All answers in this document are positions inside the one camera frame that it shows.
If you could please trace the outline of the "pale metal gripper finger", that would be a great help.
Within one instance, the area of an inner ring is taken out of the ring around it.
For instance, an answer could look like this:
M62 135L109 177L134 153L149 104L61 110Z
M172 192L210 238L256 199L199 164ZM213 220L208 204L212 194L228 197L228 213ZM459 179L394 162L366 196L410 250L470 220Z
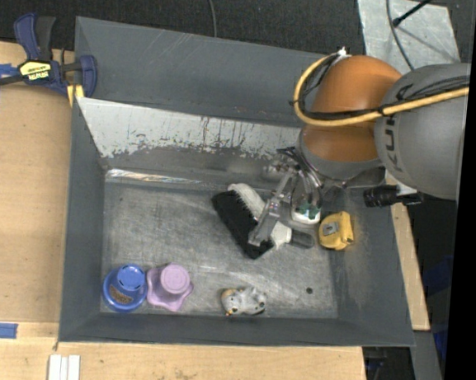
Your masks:
M262 217L261 234L266 241L272 241L273 245L278 248L279 244L273 232L280 222L280 209L278 205L268 204L264 210Z
M254 246L261 246L263 242L267 242L263 237L262 237L262 234L261 234L261 229L262 229L262 217L263 217L263 214L264 214L264 210L266 208L266 206L268 204L274 204L276 205L275 202L266 202L263 207L262 207L262 211L260 213L260 216L259 218L257 218L257 225L255 226L254 229L252 229L249 233L249 238L248 238L248 242Z

